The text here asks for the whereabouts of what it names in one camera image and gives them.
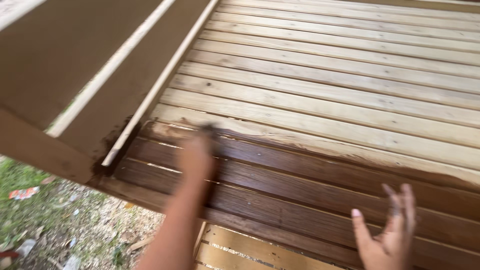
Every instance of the wooden beam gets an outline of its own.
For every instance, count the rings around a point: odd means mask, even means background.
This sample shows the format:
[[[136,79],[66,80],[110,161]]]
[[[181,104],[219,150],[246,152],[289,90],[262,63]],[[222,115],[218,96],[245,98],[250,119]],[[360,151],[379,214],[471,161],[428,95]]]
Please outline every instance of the wooden beam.
[[[0,108],[0,153],[78,183],[93,177],[93,159]]]
[[[45,129],[160,2],[41,3],[0,32],[0,105]]]

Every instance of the wooden board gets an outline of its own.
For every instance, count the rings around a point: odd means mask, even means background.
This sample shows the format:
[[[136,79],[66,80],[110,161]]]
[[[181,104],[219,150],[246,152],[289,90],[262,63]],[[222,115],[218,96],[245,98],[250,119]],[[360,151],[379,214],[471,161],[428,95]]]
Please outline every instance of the wooden board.
[[[44,130],[160,2],[40,4],[0,31],[0,104]]]

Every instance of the light wood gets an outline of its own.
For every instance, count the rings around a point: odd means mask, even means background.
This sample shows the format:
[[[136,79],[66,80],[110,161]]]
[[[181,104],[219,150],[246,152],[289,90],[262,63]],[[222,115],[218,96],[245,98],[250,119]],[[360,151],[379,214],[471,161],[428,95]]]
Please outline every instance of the light wood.
[[[245,17],[245,15],[235,14],[216,16],[215,19],[221,19],[223,22],[211,21],[206,25],[206,29],[340,46],[352,49],[363,49],[460,64],[480,65],[478,54],[281,29],[275,28],[273,25],[261,26],[255,20]]]
[[[480,148],[478,128],[184,75],[170,87]]]
[[[303,52],[314,55],[322,55],[347,60],[375,63],[387,66],[395,66],[414,70],[429,71],[434,73],[450,74],[455,76],[480,78],[480,67],[448,63],[442,61],[419,59],[400,55],[347,49],[336,46],[327,46],[292,40],[279,40],[269,37],[257,37],[240,35],[227,32],[204,30],[200,35],[202,39],[253,45],[270,49],[282,49],[288,51]]]
[[[0,154],[77,183],[94,177],[94,160],[0,108]]]
[[[0,31],[0,104],[47,128],[160,2],[40,4]]]
[[[307,256],[288,251],[276,245],[241,235],[218,226],[209,225],[204,240],[228,247],[236,252],[272,264],[277,269],[340,270],[340,268]]]
[[[441,29],[433,27],[424,27],[416,25],[400,25],[385,22],[367,21],[359,19],[350,19],[342,17],[325,16],[318,14],[308,14],[300,12],[288,12],[271,9],[260,9],[243,6],[221,5],[216,10],[217,12],[226,12],[233,14],[243,14],[260,16],[267,18],[286,19],[299,22],[323,24],[323,25],[337,25],[349,27],[349,29],[338,28],[336,31],[339,36],[359,37],[363,39],[372,39],[380,41],[390,41],[401,44],[413,44],[433,48],[450,48],[454,44],[459,44],[461,47],[455,50],[471,50],[478,51],[480,44],[480,35],[476,32],[458,31],[451,29]],[[300,26],[308,29],[316,29],[323,27],[322,25],[300,24]],[[368,31],[359,31],[355,33],[355,28],[366,29]],[[457,43],[454,40],[468,41],[466,43]]]
[[[462,78],[452,75],[414,71],[410,69],[387,67],[378,64],[362,63],[358,61],[343,60],[319,55],[260,48],[241,44],[231,44],[211,40],[198,40],[193,48],[204,51],[276,61],[281,63],[480,94],[480,89],[478,87],[480,86],[479,79]]]
[[[278,3],[260,0],[224,0],[224,4],[234,4],[239,6],[252,6],[259,8],[269,8],[285,11],[300,11],[312,14],[322,14],[337,17],[364,19],[371,21],[381,21],[390,23],[399,23],[406,25],[431,26],[445,29],[480,31],[480,25],[475,22],[465,22],[460,20],[436,19],[428,17],[417,17],[400,14],[379,14],[377,12],[355,11],[342,8],[329,7],[327,5],[305,5],[292,3]]]
[[[394,82],[384,79],[377,79],[353,74],[319,70],[315,68],[302,67],[290,64],[283,64],[259,59],[244,58],[232,55],[218,54],[206,51],[192,50],[188,56],[189,60],[196,62],[220,65],[247,71],[266,73],[271,75],[283,76],[293,79],[325,83],[329,85],[349,87],[368,92],[386,94],[391,96],[424,100],[434,103],[461,106],[470,103],[470,108],[480,108],[479,95],[462,93],[451,90],[438,89],[427,86],[419,86]],[[478,111],[471,110],[467,115],[477,115]],[[471,126],[478,126],[480,118],[478,116],[470,118],[468,121]]]
[[[271,270],[265,264],[235,255],[211,245],[202,243],[196,258],[204,264],[221,270]]]
[[[418,158],[480,169],[478,162],[480,149],[171,88],[165,91],[161,101],[178,107],[236,117]]]
[[[194,62],[185,62],[179,73],[224,82],[255,86],[306,97],[325,99],[377,110],[391,111],[449,123],[468,123],[478,114],[474,110],[429,103],[408,98],[353,90]]]
[[[191,3],[187,4],[190,2],[189,0],[184,0],[182,3],[179,3],[179,8],[180,10],[186,9],[188,11],[194,12],[197,11],[198,7],[193,6]],[[109,166],[113,159],[116,157],[118,151],[123,147],[123,144],[127,141],[131,133],[133,132],[134,128],[138,125],[140,119],[145,115],[149,114],[148,109],[151,107],[151,103],[153,100],[156,100],[159,95],[161,94],[161,91],[165,89],[166,82],[168,82],[169,78],[173,75],[174,70],[177,68],[177,66],[181,63],[181,60],[185,57],[185,53],[187,50],[190,48],[192,42],[194,41],[195,37],[200,33],[199,31],[202,29],[202,26],[205,24],[207,21],[208,17],[210,17],[210,14],[216,7],[216,4],[218,3],[218,0],[210,0],[207,4],[207,1],[204,0],[203,2],[196,1],[195,4],[202,3],[203,5],[200,5],[200,7],[205,7],[201,14],[196,17],[193,17],[193,20],[191,23],[195,22],[193,25],[192,24],[186,24],[187,29],[189,29],[188,34],[185,36],[184,39],[179,39],[182,40],[181,44],[178,46],[176,49],[175,53],[171,56],[171,59],[169,59],[168,62],[165,62],[165,66],[163,71],[161,72],[160,76],[157,78],[153,86],[150,88],[150,90],[146,94],[146,97],[143,99],[141,102],[140,106],[137,108],[135,111],[134,115],[132,118],[129,120],[127,126],[122,130],[119,138],[113,145],[112,149],[110,152],[108,152],[107,157],[104,159],[102,162],[103,166]],[[184,12],[175,12],[172,13],[172,20],[182,22],[183,24],[185,23],[185,16],[187,16]],[[171,27],[172,21],[170,23],[167,22],[159,22],[159,27],[162,27],[163,29],[167,29],[170,31],[172,34],[173,33],[178,33],[178,27]],[[139,53],[142,53],[145,57],[145,60],[147,62],[151,62],[151,52],[152,51],[158,51],[158,46],[161,46],[165,42],[165,36],[159,35],[157,31],[155,31],[155,43],[150,44],[150,50],[148,51],[140,51]],[[136,65],[131,65],[130,68],[137,70],[138,67]]]
[[[335,6],[335,7],[351,9],[351,10],[359,10],[359,11],[393,13],[393,14],[403,14],[403,15],[409,15],[409,16],[433,17],[433,18],[444,18],[444,19],[453,19],[453,20],[460,20],[460,21],[480,22],[480,15],[475,13],[468,13],[468,12],[440,11],[440,10],[433,10],[433,9],[409,8],[409,7],[358,3],[358,2],[338,1],[338,0],[272,0],[272,1],[284,2],[284,3],[303,3],[303,4],[311,4],[311,5],[316,5],[320,3],[322,5],[329,5],[329,6]]]

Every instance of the dry leaf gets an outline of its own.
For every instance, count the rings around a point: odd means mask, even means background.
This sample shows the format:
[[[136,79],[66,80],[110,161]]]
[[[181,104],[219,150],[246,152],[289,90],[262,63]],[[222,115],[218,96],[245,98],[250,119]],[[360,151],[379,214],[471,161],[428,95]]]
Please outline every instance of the dry leaf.
[[[132,208],[133,206],[135,206],[133,203],[126,203],[123,208],[129,209],[129,208]]]
[[[55,180],[56,176],[55,175],[51,175],[45,179],[43,179],[40,184],[49,184],[51,182],[53,182],[53,180]]]

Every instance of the stained wood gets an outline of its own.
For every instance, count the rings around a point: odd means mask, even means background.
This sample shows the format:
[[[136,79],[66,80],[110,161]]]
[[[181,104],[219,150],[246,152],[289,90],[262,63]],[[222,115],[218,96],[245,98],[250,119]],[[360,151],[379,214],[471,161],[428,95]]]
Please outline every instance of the stained wood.
[[[339,270],[331,264],[210,224],[204,240],[269,263],[278,269]]]
[[[206,25],[207,29],[334,45],[352,49],[364,49],[375,52],[391,53],[396,55],[412,56],[460,64],[476,66],[480,64],[478,55],[473,53],[282,29],[283,26],[281,25],[278,25],[278,27],[270,24],[259,25],[260,23],[255,19],[255,17],[246,15],[218,15],[215,17],[215,19],[222,22],[209,22]]]
[[[0,32],[0,103],[44,130],[160,2],[40,4]]]
[[[426,120],[397,113],[378,111],[320,99],[280,93],[250,86],[176,75],[170,87],[292,110],[330,119],[416,135],[472,147],[480,147],[480,130]]]
[[[196,260],[222,270],[271,270],[271,267],[265,264],[205,243],[201,243]]]
[[[194,49],[480,94],[479,79],[211,40],[198,40]]]
[[[0,108],[0,153],[40,170],[86,183],[94,160]]]
[[[178,72],[180,74],[187,74],[216,81],[261,87],[279,92],[330,100],[376,110],[390,111],[448,123],[468,123],[469,119],[464,117],[473,113],[470,117],[474,119],[477,114],[472,110],[442,104],[411,100],[408,98],[398,98],[344,87],[324,85],[194,62],[184,62],[178,69]],[[172,83],[175,85],[181,84],[181,82],[176,81],[172,81]]]
[[[104,157],[208,2],[176,0],[59,139],[95,159]]]
[[[480,153],[477,148],[172,88],[164,92],[162,102],[461,167],[480,168],[476,162]]]
[[[480,192],[480,172],[476,170],[164,104],[158,104],[151,117],[191,128],[215,123],[217,128],[233,138],[315,156],[328,156],[377,170],[407,175],[431,184]],[[155,123],[146,128],[159,134],[175,130]]]
[[[375,21],[332,17],[300,12],[276,11],[232,5],[222,5],[217,12],[284,19],[290,21],[295,30],[328,34],[335,32],[337,36],[379,40],[399,44],[410,44],[430,48],[452,49],[458,51],[478,52],[480,41],[478,33],[459,33],[456,30],[433,27],[398,25]],[[456,40],[456,37],[471,36],[472,40]]]
[[[164,148],[162,150],[169,152],[169,149]],[[115,177],[118,179],[169,194],[174,190],[170,183],[177,183],[180,177],[179,174],[166,177],[162,172],[165,170],[137,161],[124,160],[121,165],[124,169],[119,169],[115,173]],[[163,183],[158,183],[158,179],[169,179],[169,181],[165,180]],[[283,200],[324,209],[343,216],[348,216],[352,208],[358,208],[369,222],[377,225],[383,225],[386,222],[386,213],[388,212],[386,198],[309,181],[234,161],[224,162],[219,180],[228,185],[276,196]],[[479,237],[474,232],[479,230],[480,223],[459,219],[425,208],[419,208],[418,215],[421,218],[421,223],[417,228],[418,236],[467,249],[479,250]]]
[[[285,11],[300,11],[304,13],[322,14],[337,17],[355,18],[371,21],[399,23],[405,25],[431,26],[445,29],[480,31],[480,25],[474,22],[461,20],[436,19],[428,17],[416,17],[400,14],[381,14],[377,12],[354,11],[342,8],[330,7],[328,5],[305,5],[303,3],[278,3],[259,0],[224,0],[224,4],[239,6],[251,6]]]
[[[413,57],[378,53],[364,50],[347,49],[321,44],[307,42],[298,42],[291,40],[279,40],[268,37],[257,37],[248,35],[239,35],[227,32],[204,30],[200,35],[202,39],[238,43],[244,45],[253,45],[271,49],[281,49],[288,51],[303,52],[314,55],[322,55],[340,59],[355,60],[361,62],[375,63],[381,65],[395,66],[414,70],[429,71],[434,73],[450,74],[455,76],[480,78],[480,67],[418,59]]]
[[[221,184],[215,186],[207,206],[240,217],[248,217],[248,219],[276,226],[279,229],[355,247],[351,220],[328,212],[306,208]],[[373,225],[370,225],[370,229],[373,233],[380,231],[379,227]],[[416,239],[415,242],[418,241],[421,242],[422,250],[417,251],[415,247],[415,252],[419,253],[418,256],[415,255],[415,264],[426,269],[433,269],[433,267],[438,266],[441,266],[439,269],[448,269],[454,265],[457,269],[468,269],[477,263],[480,258],[472,253],[421,239]],[[432,254],[430,250],[434,249],[437,252]]]
[[[338,73],[206,51],[192,50],[187,59],[222,67],[266,73],[292,79],[300,79],[434,103],[453,105],[452,103],[459,104],[462,102],[469,102],[471,106],[475,106],[477,109],[480,108],[480,95],[477,94],[462,93],[434,87],[406,84],[354,74]],[[473,110],[469,112],[470,115],[478,114],[477,111]],[[478,116],[472,117],[471,121],[480,123]]]

